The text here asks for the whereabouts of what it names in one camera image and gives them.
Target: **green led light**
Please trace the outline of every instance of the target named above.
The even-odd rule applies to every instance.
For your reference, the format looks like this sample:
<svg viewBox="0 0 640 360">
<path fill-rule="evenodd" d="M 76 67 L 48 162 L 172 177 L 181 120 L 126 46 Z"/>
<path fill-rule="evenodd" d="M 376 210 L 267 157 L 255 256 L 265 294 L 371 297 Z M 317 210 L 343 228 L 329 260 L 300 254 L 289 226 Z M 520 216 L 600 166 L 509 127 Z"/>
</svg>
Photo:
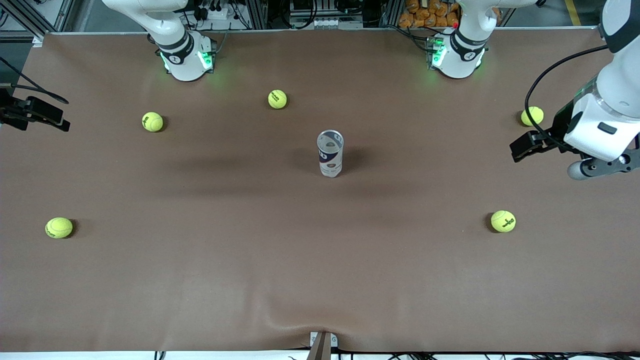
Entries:
<svg viewBox="0 0 640 360">
<path fill-rule="evenodd" d="M 198 57 L 200 58 L 200 62 L 202 63 L 202 66 L 205 69 L 210 69 L 211 68 L 211 55 L 207 54 L 207 53 L 201 53 L 200 51 L 198 52 Z"/>
<path fill-rule="evenodd" d="M 162 61 L 164 63 L 164 68 L 169 71 L 169 64 L 166 62 L 166 58 L 164 57 L 163 53 L 160 53 L 160 58 L 162 58 Z"/>
<path fill-rule="evenodd" d="M 439 50 L 437 53 L 435 53 L 433 55 L 433 61 L 431 62 L 431 64 L 433 66 L 439 67 L 442 65 L 442 60 L 444 59 L 444 56 L 447 54 L 446 51 L 444 51 L 444 47 L 442 47 L 441 50 Z"/>
</svg>

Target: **yellow tennis ball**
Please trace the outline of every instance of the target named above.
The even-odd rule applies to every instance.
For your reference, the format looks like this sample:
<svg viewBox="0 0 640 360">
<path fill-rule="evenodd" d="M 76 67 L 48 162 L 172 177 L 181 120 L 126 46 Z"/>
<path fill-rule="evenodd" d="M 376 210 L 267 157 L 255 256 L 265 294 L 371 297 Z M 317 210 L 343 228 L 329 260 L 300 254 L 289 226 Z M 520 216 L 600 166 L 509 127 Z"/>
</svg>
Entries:
<svg viewBox="0 0 640 360">
<path fill-rule="evenodd" d="M 274 109 L 282 109 L 287 104 L 287 94 L 282 90 L 273 90 L 269 93 L 269 105 Z"/>
<path fill-rule="evenodd" d="M 493 226 L 496 231 L 508 233 L 516 227 L 516 217 L 506 210 L 496 211 L 491 216 L 491 226 Z"/>
<path fill-rule="evenodd" d="M 74 225 L 67 218 L 53 218 L 44 227 L 44 231 L 54 239 L 66 238 L 71 234 Z"/>
<path fill-rule="evenodd" d="M 152 133 L 162 129 L 163 125 L 162 116 L 158 113 L 146 113 L 145 116 L 142 117 L 142 126 Z"/>
<path fill-rule="evenodd" d="M 545 118 L 545 112 L 542 111 L 542 109 L 537 107 L 537 106 L 530 106 L 529 107 L 529 112 L 531 113 L 531 116 L 533 116 L 533 121 L 535 121 L 536 124 L 541 123 L 542 120 Z M 522 114 L 520 116 L 520 120 L 526 126 L 533 126 L 533 124 L 531 124 L 531 119 L 527 115 L 526 111 L 522 112 Z"/>
</svg>

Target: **table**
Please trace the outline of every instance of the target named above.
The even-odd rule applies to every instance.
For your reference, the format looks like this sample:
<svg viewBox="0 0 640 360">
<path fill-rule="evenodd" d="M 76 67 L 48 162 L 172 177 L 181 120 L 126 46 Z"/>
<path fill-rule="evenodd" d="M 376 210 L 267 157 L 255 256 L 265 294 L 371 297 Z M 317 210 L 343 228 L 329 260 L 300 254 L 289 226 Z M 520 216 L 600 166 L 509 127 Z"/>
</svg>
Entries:
<svg viewBox="0 0 640 360">
<path fill-rule="evenodd" d="M 214 74 L 179 83 L 144 36 L 47 36 L 24 71 L 68 98 L 71 131 L 0 131 L 0 346 L 296 348 L 325 329 L 360 351 L 637 349 L 640 175 L 577 182 L 575 156 L 509 151 L 532 81 L 599 44 L 496 31 L 452 80 L 393 31 L 232 34 Z M 610 59 L 544 80 L 543 124 Z M 486 227 L 498 209 L 512 233 Z M 70 239 L 45 235 L 57 216 Z"/>
</svg>

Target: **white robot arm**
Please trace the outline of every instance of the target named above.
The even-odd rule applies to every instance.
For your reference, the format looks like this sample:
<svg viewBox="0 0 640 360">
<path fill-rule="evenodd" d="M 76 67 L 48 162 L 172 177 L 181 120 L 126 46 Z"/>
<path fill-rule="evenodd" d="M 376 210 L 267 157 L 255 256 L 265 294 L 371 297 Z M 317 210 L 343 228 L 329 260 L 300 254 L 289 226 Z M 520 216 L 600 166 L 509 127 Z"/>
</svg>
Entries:
<svg viewBox="0 0 640 360">
<path fill-rule="evenodd" d="M 555 115 L 546 134 L 529 131 L 511 144 L 516 162 L 559 147 L 582 157 L 568 168 L 576 180 L 640 167 L 640 0 L 607 0 L 600 29 L 613 60 Z"/>
<path fill-rule="evenodd" d="M 440 54 L 432 57 L 431 66 L 454 79 L 471 75 L 480 66 L 484 46 L 496 27 L 493 8 L 521 8 L 536 0 L 459 0 L 462 8 L 460 26 L 452 32 L 437 34 Z"/>
<path fill-rule="evenodd" d="M 211 39 L 197 31 L 188 31 L 175 10 L 188 0 L 102 0 L 112 10 L 137 22 L 149 32 L 168 72 L 181 81 L 198 79 L 213 69 Z"/>
</svg>

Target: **tennis ball can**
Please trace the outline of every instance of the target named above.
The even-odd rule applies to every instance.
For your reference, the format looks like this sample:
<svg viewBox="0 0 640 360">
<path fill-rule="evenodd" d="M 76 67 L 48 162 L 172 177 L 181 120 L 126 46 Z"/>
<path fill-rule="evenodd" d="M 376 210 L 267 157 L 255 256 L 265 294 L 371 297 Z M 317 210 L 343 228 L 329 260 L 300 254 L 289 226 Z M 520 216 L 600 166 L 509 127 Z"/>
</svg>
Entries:
<svg viewBox="0 0 640 360">
<path fill-rule="evenodd" d="M 336 177 L 342 171 L 344 138 L 336 130 L 324 130 L 318 135 L 320 171 L 326 177 Z"/>
</svg>

